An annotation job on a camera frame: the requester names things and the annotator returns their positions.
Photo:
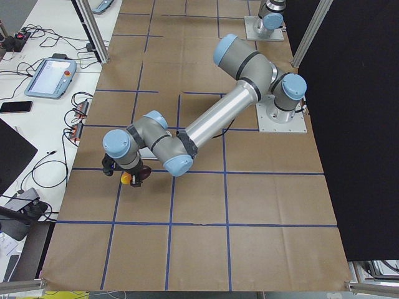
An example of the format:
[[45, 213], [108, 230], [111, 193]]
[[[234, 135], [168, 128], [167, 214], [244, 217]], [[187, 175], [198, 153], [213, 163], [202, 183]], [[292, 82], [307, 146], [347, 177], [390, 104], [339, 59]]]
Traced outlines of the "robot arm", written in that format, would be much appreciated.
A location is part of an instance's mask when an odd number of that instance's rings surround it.
[[286, 0], [262, 0], [255, 29], [260, 34], [272, 34], [284, 22]]
[[251, 105], [274, 96], [269, 118], [279, 123], [296, 113], [307, 91], [306, 81], [297, 74], [284, 73], [265, 55], [235, 34], [224, 36], [213, 54], [214, 63], [236, 80], [223, 96], [185, 129], [173, 136], [163, 115], [150, 111], [125, 129], [107, 132], [102, 146], [103, 173], [123, 171], [121, 182], [139, 187], [151, 174], [143, 164], [142, 148], [148, 148], [174, 177], [184, 175], [193, 165], [198, 150]]

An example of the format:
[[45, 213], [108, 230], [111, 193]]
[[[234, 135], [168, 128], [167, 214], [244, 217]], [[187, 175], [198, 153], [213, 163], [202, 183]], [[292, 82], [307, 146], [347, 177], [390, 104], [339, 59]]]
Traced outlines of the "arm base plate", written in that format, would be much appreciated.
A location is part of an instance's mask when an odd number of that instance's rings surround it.
[[307, 133], [303, 112], [297, 106], [290, 112], [275, 106], [274, 95], [267, 95], [265, 100], [256, 104], [257, 123], [260, 133]]
[[245, 16], [244, 25], [247, 40], [268, 42], [282, 42], [284, 40], [282, 29], [266, 29], [262, 19], [258, 16]]

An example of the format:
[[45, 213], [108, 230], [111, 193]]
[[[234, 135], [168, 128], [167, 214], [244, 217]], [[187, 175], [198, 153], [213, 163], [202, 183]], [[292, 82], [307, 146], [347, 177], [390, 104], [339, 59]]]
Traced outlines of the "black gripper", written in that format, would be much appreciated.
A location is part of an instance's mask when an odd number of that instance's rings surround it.
[[123, 170], [123, 183], [130, 184], [131, 187], [140, 187], [143, 179], [140, 176], [140, 171], [143, 169], [143, 163], [140, 161], [131, 169]]

